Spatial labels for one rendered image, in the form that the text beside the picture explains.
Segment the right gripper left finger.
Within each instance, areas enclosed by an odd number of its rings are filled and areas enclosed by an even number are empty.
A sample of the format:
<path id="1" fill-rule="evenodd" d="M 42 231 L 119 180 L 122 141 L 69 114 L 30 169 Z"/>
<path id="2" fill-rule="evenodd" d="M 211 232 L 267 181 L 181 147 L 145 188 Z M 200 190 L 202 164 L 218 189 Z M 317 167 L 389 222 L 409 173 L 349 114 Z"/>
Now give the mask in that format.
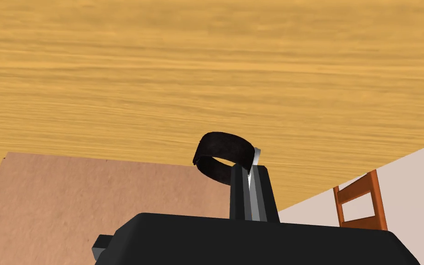
<path id="1" fill-rule="evenodd" d="M 231 170 L 229 218 L 252 220 L 248 172 L 238 164 Z"/>

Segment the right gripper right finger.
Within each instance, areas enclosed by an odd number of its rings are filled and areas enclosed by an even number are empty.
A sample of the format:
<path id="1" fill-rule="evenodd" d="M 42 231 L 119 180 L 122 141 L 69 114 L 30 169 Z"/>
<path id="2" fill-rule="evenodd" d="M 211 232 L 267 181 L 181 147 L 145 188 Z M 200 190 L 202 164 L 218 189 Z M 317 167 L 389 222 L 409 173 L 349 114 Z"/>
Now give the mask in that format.
<path id="1" fill-rule="evenodd" d="M 252 220 L 280 223 L 267 168 L 263 165 L 253 165 L 250 181 Z"/>

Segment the black ring band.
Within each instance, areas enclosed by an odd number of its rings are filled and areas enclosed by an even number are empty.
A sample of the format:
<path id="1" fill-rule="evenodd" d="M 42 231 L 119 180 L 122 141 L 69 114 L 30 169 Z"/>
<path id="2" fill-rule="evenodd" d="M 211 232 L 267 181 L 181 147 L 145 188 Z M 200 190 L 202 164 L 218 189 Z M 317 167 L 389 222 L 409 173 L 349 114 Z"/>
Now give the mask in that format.
<path id="1" fill-rule="evenodd" d="M 232 167 L 217 159 L 229 161 L 250 173 L 259 162 L 261 150 L 249 141 L 226 132 L 208 132 L 201 137 L 193 157 L 193 164 L 207 177 L 221 184 L 231 185 Z"/>

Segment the orange wooden chair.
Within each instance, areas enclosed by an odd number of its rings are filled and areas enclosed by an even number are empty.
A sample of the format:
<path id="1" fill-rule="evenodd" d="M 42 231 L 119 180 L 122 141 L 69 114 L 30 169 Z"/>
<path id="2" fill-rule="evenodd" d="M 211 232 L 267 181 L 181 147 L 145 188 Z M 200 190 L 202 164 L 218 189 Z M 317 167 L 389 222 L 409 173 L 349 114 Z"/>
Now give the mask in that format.
<path id="1" fill-rule="evenodd" d="M 388 229 L 376 169 L 366 173 L 364 176 L 358 178 L 355 182 L 349 184 L 342 190 L 338 186 L 333 187 L 333 194 L 336 204 L 338 224 L 340 227 L 372 230 Z M 371 194 L 374 215 L 361 219 L 345 221 L 343 204 L 366 194 Z"/>

